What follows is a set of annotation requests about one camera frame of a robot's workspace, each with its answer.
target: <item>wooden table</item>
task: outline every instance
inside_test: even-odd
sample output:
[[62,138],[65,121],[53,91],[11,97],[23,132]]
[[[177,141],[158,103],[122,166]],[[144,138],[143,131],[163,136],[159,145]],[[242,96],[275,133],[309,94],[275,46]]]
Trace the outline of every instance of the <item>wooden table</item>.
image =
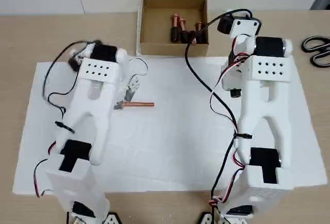
[[[330,69],[312,67],[310,55],[300,50],[300,43],[309,35],[330,36],[330,12],[256,11],[254,15],[263,22],[260,35],[293,41],[295,63],[329,174]],[[12,193],[36,63],[53,60],[67,44],[80,39],[101,39],[135,54],[136,19],[136,13],[0,17],[1,223],[65,223],[65,212],[55,197],[37,199]],[[213,26],[208,56],[227,55],[230,43],[230,39]],[[125,193],[108,194],[107,197],[112,210],[119,213],[124,224],[196,223],[202,211],[209,211],[209,192]],[[251,223],[328,223],[329,200],[328,185],[298,188],[278,207],[256,216]]]

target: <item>white robotic arm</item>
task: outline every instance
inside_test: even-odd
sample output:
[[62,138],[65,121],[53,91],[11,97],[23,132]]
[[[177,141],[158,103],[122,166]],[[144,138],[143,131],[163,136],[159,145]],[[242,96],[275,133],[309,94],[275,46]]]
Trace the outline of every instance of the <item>white robotic arm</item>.
[[[78,216],[82,223],[102,223],[108,217],[110,203],[98,187],[91,167],[102,163],[119,87],[121,82],[126,84],[129,56],[123,49],[91,43],[74,60],[70,65],[78,66],[72,66],[78,70],[75,92],[63,120],[57,122],[61,129],[48,159],[47,175],[67,212]],[[85,117],[94,120],[95,141],[70,139]]]
[[[223,27],[230,25],[228,33]],[[241,97],[238,132],[244,134],[238,135],[234,142],[244,170],[228,200],[218,202],[219,213],[231,223],[243,223],[254,214],[273,207],[282,195],[293,189],[288,115],[290,73],[294,63],[292,44],[282,38],[256,37],[260,26],[261,22],[256,19],[233,16],[221,20],[218,26],[220,32],[235,39],[229,64],[239,53],[249,56],[229,71],[222,82],[232,97]],[[267,100],[261,97],[265,85],[269,90]],[[254,131],[262,118],[269,123],[275,139],[274,148],[254,145]]]

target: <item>cable tie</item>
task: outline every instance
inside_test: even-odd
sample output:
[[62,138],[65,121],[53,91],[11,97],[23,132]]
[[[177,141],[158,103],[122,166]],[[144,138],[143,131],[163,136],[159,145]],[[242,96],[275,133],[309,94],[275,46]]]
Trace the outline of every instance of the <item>cable tie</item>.
[[234,134],[234,139],[236,139],[237,137],[241,137],[243,139],[252,139],[252,135],[250,134]]
[[59,121],[55,121],[55,124],[58,126],[58,127],[61,127],[63,129],[66,129],[68,131],[70,131],[72,134],[76,133],[72,128],[66,126],[64,123],[62,122],[59,122]]

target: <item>open cardboard box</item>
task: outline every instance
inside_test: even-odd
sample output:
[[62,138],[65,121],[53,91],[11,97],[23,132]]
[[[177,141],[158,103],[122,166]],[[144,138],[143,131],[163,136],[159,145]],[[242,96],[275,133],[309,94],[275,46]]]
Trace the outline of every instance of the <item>open cardboard box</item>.
[[[143,0],[140,47],[143,55],[182,56],[186,44],[171,42],[173,14],[186,19],[186,30],[195,30],[197,22],[207,23],[207,0]],[[205,56],[206,43],[190,46],[189,56]]]

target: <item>black scissors handle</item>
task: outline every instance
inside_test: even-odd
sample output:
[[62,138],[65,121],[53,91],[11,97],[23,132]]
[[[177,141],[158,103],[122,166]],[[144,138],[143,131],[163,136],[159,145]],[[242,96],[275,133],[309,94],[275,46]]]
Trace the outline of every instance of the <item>black scissors handle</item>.
[[[311,41],[321,41],[323,43],[320,45],[311,47],[311,46],[307,45]],[[319,51],[318,54],[316,54],[310,58],[310,63],[313,66],[318,67],[318,68],[329,68],[330,67],[330,62],[329,63],[318,63],[317,62],[318,59],[330,55],[330,39],[329,38],[322,37],[322,36],[308,37],[302,42],[301,49],[305,53]]]
[[[314,46],[314,47],[313,46],[308,47],[307,44],[311,41],[321,41],[323,43],[321,45],[317,45],[317,46]],[[321,37],[321,36],[307,37],[301,44],[301,49],[305,53],[311,53],[311,52],[315,52],[315,51],[322,51],[322,50],[325,50],[327,48],[330,48],[330,39],[327,38],[327,37]]]
[[329,63],[318,63],[317,62],[318,59],[323,58],[328,55],[330,55],[330,50],[324,50],[320,54],[313,55],[310,58],[310,63],[317,68],[330,68],[330,62]]

